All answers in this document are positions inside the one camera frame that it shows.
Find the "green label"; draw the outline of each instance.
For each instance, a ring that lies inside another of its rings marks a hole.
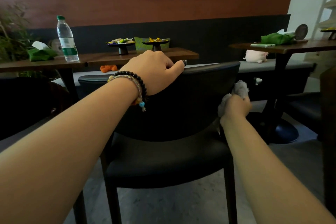
[[[62,48],[62,51],[64,52],[64,56],[72,56],[72,55],[78,55],[77,48]]]

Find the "plush toy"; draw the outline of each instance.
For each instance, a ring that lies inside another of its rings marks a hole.
[[[222,102],[220,103],[220,105],[218,106],[218,109],[217,109],[217,111],[218,111],[218,117],[222,117],[224,115],[226,101],[233,94],[240,96],[242,99],[245,99],[249,95],[249,89],[247,87],[246,82],[243,82],[243,81],[236,82],[234,84],[232,92],[229,93],[229,94],[226,94],[223,97]]]
[[[116,65],[111,65],[111,66],[101,66],[100,67],[100,70],[103,72],[103,73],[107,73],[109,71],[118,71],[118,68]]]
[[[253,51],[253,50],[247,50],[245,59],[247,62],[250,63],[263,63],[267,62],[268,52],[259,52],[259,51]]]

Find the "black beaded bracelet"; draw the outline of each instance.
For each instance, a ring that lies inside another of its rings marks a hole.
[[[144,84],[144,81],[141,79],[140,76],[138,76],[137,74],[130,72],[130,71],[118,71],[114,74],[114,76],[118,76],[118,75],[130,75],[132,77],[134,77],[135,79],[137,79],[137,81],[139,82],[141,88],[142,88],[142,98],[145,99],[145,96],[147,94],[147,88]]]

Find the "forearm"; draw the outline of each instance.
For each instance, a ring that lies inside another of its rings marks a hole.
[[[246,118],[224,116],[221,125],[258,224],[335,223]]]
[[[0,222],[61,223],[136,97],[116,79],[0,154]]]

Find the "chair seat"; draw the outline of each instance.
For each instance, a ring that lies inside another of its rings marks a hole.
[[[115,133],[106,180],[123,188],[162,188],[200,179],[230,155],[214,125],[182,139],[148,142]]]
[[[276,106],[279,110],[283,110],[293,119],[319,134],[321,131],[320,99],[320,92],[294,94],[279,100]]]

